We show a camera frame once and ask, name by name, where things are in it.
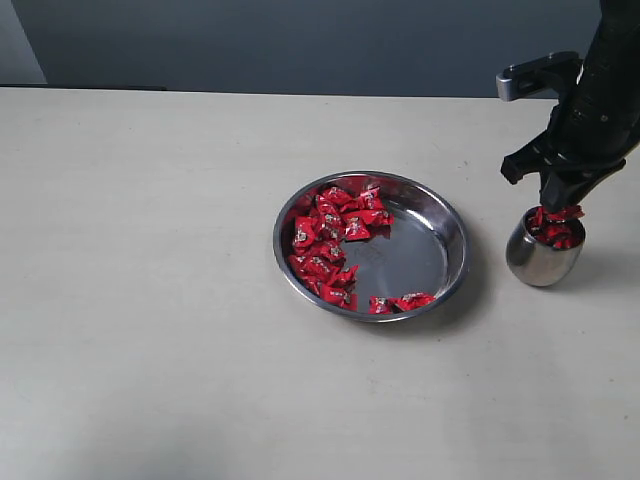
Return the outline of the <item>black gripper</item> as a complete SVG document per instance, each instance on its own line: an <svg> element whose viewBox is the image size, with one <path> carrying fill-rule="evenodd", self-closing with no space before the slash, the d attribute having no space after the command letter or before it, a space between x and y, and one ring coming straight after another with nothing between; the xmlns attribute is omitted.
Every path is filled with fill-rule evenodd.
<svg viewBox="0 0 640 480"><path fill-rule="evenodd" d="M501 173L512 184L538 173L540 205L560 211L621 169L638 144L639 80L584 74L554 107L546 130L504 158Z"/></svg>

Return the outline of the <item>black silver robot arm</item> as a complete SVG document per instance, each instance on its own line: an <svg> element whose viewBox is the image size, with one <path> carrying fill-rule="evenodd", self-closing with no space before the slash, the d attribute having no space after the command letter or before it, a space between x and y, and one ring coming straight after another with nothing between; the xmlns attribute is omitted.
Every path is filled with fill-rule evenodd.
<svg viewBox="0 0 640 480"><path fill-rule="evenodd" d="M538 174L539 202L549 212L579 204L639 144L639 4L603 1L600 9L586 57L552 53L496 77L506 102L546 90L558 95L546 129L501 165L512 185Z"/></svg>

